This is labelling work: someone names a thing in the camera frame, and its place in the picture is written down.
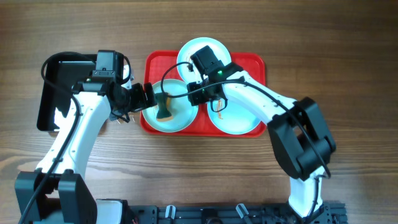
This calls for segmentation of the green orange sponge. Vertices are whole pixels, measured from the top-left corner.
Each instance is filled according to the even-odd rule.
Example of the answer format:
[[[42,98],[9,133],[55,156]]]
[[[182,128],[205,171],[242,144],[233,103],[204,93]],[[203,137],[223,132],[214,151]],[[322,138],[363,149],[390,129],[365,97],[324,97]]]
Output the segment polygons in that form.
[[[171,98],[169,98],[167,94],[156,93],[155,99],[159,109],[156,115],[156,120],[159,122],[164,122],[173,119],[173,115],[169,111]]]

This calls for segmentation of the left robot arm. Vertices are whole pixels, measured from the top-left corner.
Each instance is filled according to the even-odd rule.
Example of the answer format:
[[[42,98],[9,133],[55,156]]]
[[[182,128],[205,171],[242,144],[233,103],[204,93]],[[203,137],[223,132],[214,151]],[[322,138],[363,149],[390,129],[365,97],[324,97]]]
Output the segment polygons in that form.
[[[15,183],[21,211],[20,223],[137,223],[138,216],[126,200],[93,198],[85,184],[91,150],[107,119],[128,123],[129,113],[156,105],[150,83],[124,84],[129,59],[114,50],[100,50],[96,56],[60,52],[50,56],[41,70],[60,57],[81,58],[95,69],[69,88],[43,77],[44,84],[70,100],[67,116],[52,147],[35,171],[20,172]]]

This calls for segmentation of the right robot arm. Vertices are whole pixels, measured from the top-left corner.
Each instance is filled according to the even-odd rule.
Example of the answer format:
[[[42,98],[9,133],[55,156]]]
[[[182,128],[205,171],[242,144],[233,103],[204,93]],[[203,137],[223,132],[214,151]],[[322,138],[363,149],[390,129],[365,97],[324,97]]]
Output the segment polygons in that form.
[[[336,143],[318,105],[309,97],[300,101],[282,96],[253,79],[240,65],[225,65],[209,46],[191,57],[202,81],[187,86],[193,106],[224,99],[249,110],[266,126],[275,158],[290,177],[289,205],[305,223],[321,207],[322,179]]]

